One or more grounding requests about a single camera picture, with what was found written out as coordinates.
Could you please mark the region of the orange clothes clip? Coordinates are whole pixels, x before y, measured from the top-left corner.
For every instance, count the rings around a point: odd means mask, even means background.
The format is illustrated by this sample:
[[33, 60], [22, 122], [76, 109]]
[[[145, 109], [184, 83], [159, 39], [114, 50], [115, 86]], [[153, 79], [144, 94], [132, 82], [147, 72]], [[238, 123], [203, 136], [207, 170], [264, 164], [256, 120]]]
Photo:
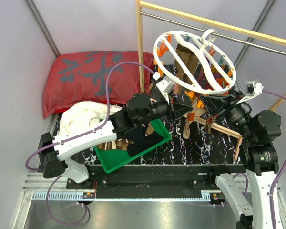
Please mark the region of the orange clothes clip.
[[197, 98], [197, 108], [201, 108], [201, 109], [204, 108], [204, 103], [203, 103], [202, 100], [199, 99], [199, 98]]

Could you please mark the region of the white round clip hanger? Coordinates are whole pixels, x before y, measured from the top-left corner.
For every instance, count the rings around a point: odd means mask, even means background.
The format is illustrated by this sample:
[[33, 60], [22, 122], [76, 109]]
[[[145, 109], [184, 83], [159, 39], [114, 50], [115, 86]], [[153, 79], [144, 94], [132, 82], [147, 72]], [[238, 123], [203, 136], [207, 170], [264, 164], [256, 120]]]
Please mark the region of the white round clip hanger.
[[[184, 31], [169, 31], [166, 33], [161, 34], [155, 41], [154, 47], [153, 47], [153, 56], [154, 59], [159, 66], [159, 68], [163, 71], [163, 73], [168, 76], [172, 81], [174, 81], [176, 84], [190, 90], [193, 92], [197, 92], [200, 94], [207, 94], [207, 95], [220, 95], [224, 94], [225, 92], [229, 91], [236, 83], [237, 74], [235, 70], [235, 66], [233, 62], [230, 60], [230, 58], [227, 56], [226, 53], [224, 53], [219, 47], [213, 44], [213, 41], [215, 41], [216, 37], [214, 33], [216, 30], [214, 29], [208, 29], [206, 32], [203, 33], [201, 37], [192, 34], [187, 33]], [[185, 48], [188, 48], [190, 51], [192, 51], [197, 58], [199, 59], [199, 62], [201, 63], [204, 73], [206, 75], [206, 78], [209, 82], [209, 84], [212, 86], [212, 90], [203, 89], [197, 80], [192, 76], [192, 74], [187, 69], [186, 65], [183, 63], [181, 58], [177, 55], [177, 52], [172, 47], [170, 42], [168, 41], [168, 36], [173, 36], [178, 44], [182, 45]], [[180, 80], [176, 76], [172, 75], [162, 64], [160, 57], [157, 53], [158, 50], [158, 43], [163, 42], [166, 47], [168, 48], [168, 51], [173, 55], [173, 57], [177, 60], [177, 62], [180, 64], [182, 70], [184, 73], [187, 74], [187, 76], [191, 79], [192, 84], [187, 84], [184, 81]], [[219, 63], [213, 58], [213, 56], [207, 51], [207, 47], [213, 48], [217, 53], [219, 53], [224, 61], [229, 65], [231, 70], [231, 75], [228, 75], [225, 73], [225, 71], [222, 69], [222, 67], [219, 65]], [[227, 82], [226, 87], [222, 87], [217, 80], [213, 77], [210, 64], [212, 64], [217, 71], [221, 74], [222, 78]]]

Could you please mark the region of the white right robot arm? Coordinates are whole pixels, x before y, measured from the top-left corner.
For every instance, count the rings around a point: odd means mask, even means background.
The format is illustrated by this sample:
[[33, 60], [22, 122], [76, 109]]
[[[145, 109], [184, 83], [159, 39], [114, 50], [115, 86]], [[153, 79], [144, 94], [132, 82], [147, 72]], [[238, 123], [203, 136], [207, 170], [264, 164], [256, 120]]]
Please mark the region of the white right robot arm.
[[251, 117], [243, 108], [245, 95], [242, 92], [226, 96], [202, 95], [200, 99], [211, 117], [224, 117], [243, 138], [240, 157], [249, 179], [252, 203], [237, 187], [232, 174], [210, 174], [208, 186], [223, 192], [235, 214], [236, 228], [281, 229], [276, 187], [279, 164], [272, 144], [281, 136], [281, 117], [271, 110]]

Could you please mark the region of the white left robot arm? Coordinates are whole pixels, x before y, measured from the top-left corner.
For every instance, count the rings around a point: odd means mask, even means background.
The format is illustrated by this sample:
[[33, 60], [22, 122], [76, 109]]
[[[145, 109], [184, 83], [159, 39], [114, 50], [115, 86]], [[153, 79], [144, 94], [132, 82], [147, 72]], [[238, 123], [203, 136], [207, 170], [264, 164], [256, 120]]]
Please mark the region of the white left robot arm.
[[85, 165], [70, 159], [72, 155], [91, 146], [119, 139], [144, 143], [149, 138], [145, 132], [151, 121], [162, 117], [173, 121], [192, 109], [171, 96], [167, 99], [162, 96], [153, 103], [149, 95], [136, 93], [121, 110], [86, 133], [55, 138], [49, 133], [43, 134], [38, 151], [43, 177], [67, 177], [88, 189], [93, 185], [93, 177]]

